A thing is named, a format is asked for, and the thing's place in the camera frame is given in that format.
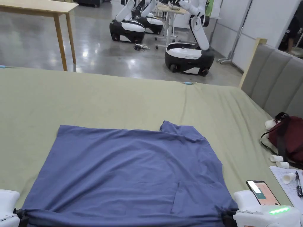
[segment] polished concrete floor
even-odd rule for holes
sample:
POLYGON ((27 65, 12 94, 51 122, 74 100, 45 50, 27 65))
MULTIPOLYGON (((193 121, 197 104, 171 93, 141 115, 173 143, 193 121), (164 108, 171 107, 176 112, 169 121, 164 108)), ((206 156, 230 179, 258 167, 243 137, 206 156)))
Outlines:
MULTIPOLYGON (((206 77, 170 72, 164 64, 165 50, 155 49, 152 34, 143 40, 150 47, 145 52, 135 51, 134 44, 112 41, 109 23, 120 9, 120 3, 112 1, 100 8, 78 6, 71 12, 77 72, 238 86, 242 73, 231 65, 214 62, 206 77)), ((60 24, 68 70, 73 71, 64 15, 60 24)), ((63 70, 53 18, 0 12, 0 30, 0 65, 63 70)))

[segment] green led light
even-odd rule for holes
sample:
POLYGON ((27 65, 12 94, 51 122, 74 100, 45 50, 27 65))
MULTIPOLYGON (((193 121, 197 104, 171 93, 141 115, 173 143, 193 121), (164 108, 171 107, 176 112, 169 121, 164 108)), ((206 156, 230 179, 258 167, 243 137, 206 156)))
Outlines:
POLYGON ((278 214, 278 213, 285 212, 285 211, 288 211, 288 210, 289 210, 289 207, 284 207, 284 208, 280 208, 280 209, 277 209, 277 210, 272 210, 269 213, 270 214, 278 214))

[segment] person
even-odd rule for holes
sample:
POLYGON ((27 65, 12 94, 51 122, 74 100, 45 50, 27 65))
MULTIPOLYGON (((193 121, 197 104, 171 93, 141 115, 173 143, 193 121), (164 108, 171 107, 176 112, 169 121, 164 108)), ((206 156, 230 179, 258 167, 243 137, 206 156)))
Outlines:
POLYGON ((299 30, 300 22, 295 14, 278 49, 290 53, 292 47, 294 46, 294 40, 297 37, 299 30))

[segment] phone screen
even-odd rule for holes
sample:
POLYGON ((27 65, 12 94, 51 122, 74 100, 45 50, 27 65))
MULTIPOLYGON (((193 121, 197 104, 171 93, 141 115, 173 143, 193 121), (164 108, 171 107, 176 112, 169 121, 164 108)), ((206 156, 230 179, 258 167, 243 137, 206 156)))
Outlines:
POLYGON ((265 182, 247 181, 261 205, 280 205, 265 182))

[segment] red bag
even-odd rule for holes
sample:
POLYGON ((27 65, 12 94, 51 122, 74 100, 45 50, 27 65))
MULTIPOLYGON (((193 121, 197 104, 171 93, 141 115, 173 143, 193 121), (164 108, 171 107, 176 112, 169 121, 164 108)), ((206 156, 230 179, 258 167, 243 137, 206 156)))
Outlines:
MULTIPOLYGON (((303 119, 279 113, 275 120, 281 122, 269 132, 264 133, 261 139, 268 134, 269 141, 278 149, 278 155, 283 157, 284 162, 288 162, 290 159, 293 162, 288 162, 289 165, 303 169, 303 119)), ((262 145, 277 155, 271 148, 263 143, 262 145)))

